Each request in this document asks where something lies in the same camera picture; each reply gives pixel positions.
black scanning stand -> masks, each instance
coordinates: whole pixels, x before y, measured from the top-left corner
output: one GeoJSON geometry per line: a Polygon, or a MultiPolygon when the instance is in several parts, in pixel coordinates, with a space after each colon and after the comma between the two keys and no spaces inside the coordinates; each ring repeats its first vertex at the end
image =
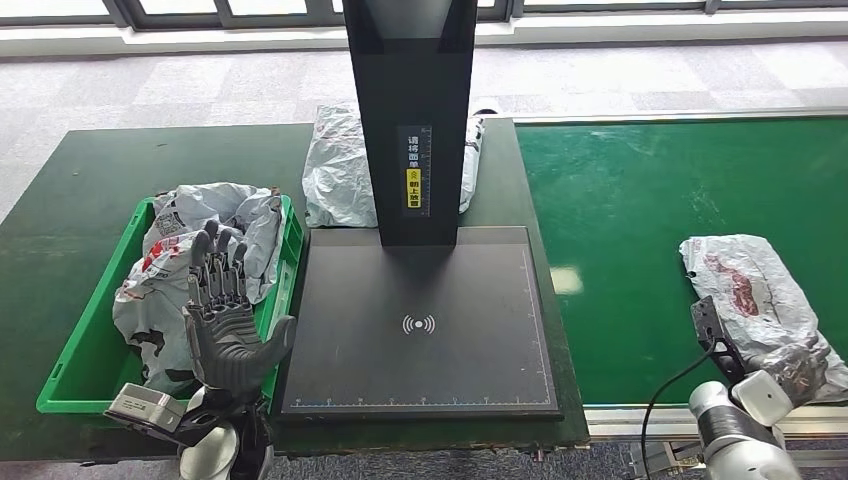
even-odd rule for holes
{"type": "Polygon", "coordinates": [[[458,228],[476,11],[344,2],[379,232],[312,231],[283,420],[561,416],[526,229],[458,228]]]}

green table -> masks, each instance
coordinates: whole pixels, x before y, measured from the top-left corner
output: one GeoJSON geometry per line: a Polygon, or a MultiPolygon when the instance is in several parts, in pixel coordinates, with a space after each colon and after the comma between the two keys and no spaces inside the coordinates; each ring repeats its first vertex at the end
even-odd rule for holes
{"type": "MultiPolygon", "coordinates": [[[[678,254],[693,235],[767,238],[848,355],[848,119],[572,122],[518,139],[554,276],[579,278],[558,299],[584,403],[647,403],[702,353],[678,254]]],[[[662,400],[718,375],[705,364],[662,400]]]]}
{"type": "MultiPolygon", "coordinates": [[[[558,422],[442,421],[278,426],[280,453],[585,444],[589,434],[533,203],[510,120],[488,122],[477,196],[464,225],[526,225],[539,272],[558,422]]],[[[276,184],[305,211],[311,125],[71,132],[0,225],[0,460],[172,455],[121,429],[39,415],[35,398],[140,198],[181,183],[276,184]]]]}

gray plastic bag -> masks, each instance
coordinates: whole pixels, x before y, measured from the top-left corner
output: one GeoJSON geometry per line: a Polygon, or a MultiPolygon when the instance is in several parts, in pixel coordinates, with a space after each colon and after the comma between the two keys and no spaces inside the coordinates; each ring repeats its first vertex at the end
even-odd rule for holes
{"type": "MultiPolygon", "coordinates": [[[[483,131],[482,118],[468,119],[459,213],[468,209],[477,186],[483,131]]],[[[377,226],[365,138],[356,104],[318,107],[302,184],[307,226],[377,226]]]]}

black platform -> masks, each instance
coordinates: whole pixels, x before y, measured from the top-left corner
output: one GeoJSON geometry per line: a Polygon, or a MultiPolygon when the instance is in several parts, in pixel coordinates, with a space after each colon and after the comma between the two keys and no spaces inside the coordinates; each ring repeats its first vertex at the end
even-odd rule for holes
{"type": "Polygon", "coordinates": [[[524,227],[311,236],[284,419],[560,416],[524,227]]]}

plastic parcel bag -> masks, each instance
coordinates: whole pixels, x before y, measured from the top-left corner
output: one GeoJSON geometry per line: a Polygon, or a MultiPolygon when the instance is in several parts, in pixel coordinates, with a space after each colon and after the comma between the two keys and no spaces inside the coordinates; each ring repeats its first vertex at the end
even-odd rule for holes
{"type": "Polygon", "coordinates": [[[275,191],[233,183],[182,185],[155,198],[156,218],[144,236],[143,257],[115,292],[112,309],[124,340],[140,350],[146,387],[174,393],[194,378],[182,314],[194,237],[208,220],[216,220],[219,234],[232,233],[229,258],[239,242],[247,243],[247,298],[256,304],[277,282],[281,205],[275,191]]]}
{"type": "MultiPolygon", "coordinates": [[[[712,295],[719,317],[743,358],[818,336],[818,317],[768,241],[752,235],[692,237],[680,254],[698,297],[712,295]]],[[[827,383],[815,402],[848,400],[848,368],[835,351],[826,357],[827,383]]]]}
{"type": "MultiPolygon", "coordinates": [[[[468,119],[459,213],[468,209],[477,186],[483,131],[482,118],[468,119]]],[[[377,226],[365,137],[356,104],[318,107],[302,183],[307,226],[377,226]]]]}

